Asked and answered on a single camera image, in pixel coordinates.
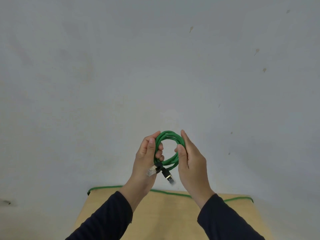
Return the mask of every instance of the sleeve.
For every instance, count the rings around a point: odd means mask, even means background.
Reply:
[[[217,194],[202,207],[198,223],[210,240],[264,239]]]
[[[130,204],[117,191],[66,240],[118,240],[125,233],[132,216]]]

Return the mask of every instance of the person's left hand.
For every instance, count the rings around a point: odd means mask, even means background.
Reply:
[[[153,157],[156,151],[156,138],[160,135],[157,131],[153,135],[143,139],[133,164],[133,170],[128,182],[119,190],[119,192],[127,199],[131,205],[132,211],[136,209],[140,201],[152,189],[157,175],[148,176],[147,172],[154,165]],[[163,145],[160,143],[156,158],[163,161],[162,155]]]

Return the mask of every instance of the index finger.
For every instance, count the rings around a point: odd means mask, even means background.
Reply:
[[[149,140],[150,138],[154,138],[156,139],[158,137],[158,135],[160,135],[161,131],[157,131],[156,133],[150,135],[150,136],[147,136],[143,139],[141,145],[140,145],[140,148],[138,150],[137,153],[139,154],[142,154],[142,155],[145,155],[147,153],[147,146],[148,146],[148,143],[149,143]]]

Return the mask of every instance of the finger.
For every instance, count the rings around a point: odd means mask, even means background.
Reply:
[[[190,141],[189,137],[187,136],[184,130],[181,130],[181,137],[184,139],[186,143],[186,150],[187,152],[198,152],[198,148]]]
[[[155,154],[155,157],[156,157],[156,158],[160,158],[161,155],[162,155],[162,150],[158,150],[158,151],[156,152],[156,154]]]
[[[181,170],[188,169],[188,156],[187,156],[186,149],[181,144],[177,145],[177,149],[178,149],[178,156],[179,156],[178,170],[181,171]]]
[[[147,153],[147,146],[148,146],[148,143],[149,143],[149,140],[150,138],[154,138],[156,139],[158,137],[158,135],[160,135],[160,131],[157,131],[156,133],[150,135],[150,136],[147,136],[143,139],[141,145],[140,145],[140,148],[137,152],[137,154],[142,154],[142,155],[145,155]]]
[[[151,137],[149,139],[149,143],[146,147],[146,158],[153,159],[153,155],[155,154],[155,150],[156,150],[156,140],[153,137]]]
[[[162,144],[162,142],[160,143],[158,149],[161,150],[161,151],[163,150],[163,144]]]

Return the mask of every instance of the person's right hand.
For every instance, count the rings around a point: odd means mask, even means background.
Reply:
[[[205,203],[214,195],[210,188],[207,175],[207,161],[198,148],[190,141],[184,130],[181,136],[186,143],[186,148],[178,144],[174,150],[179,156],[179,176],[182,185],[202,209]]]

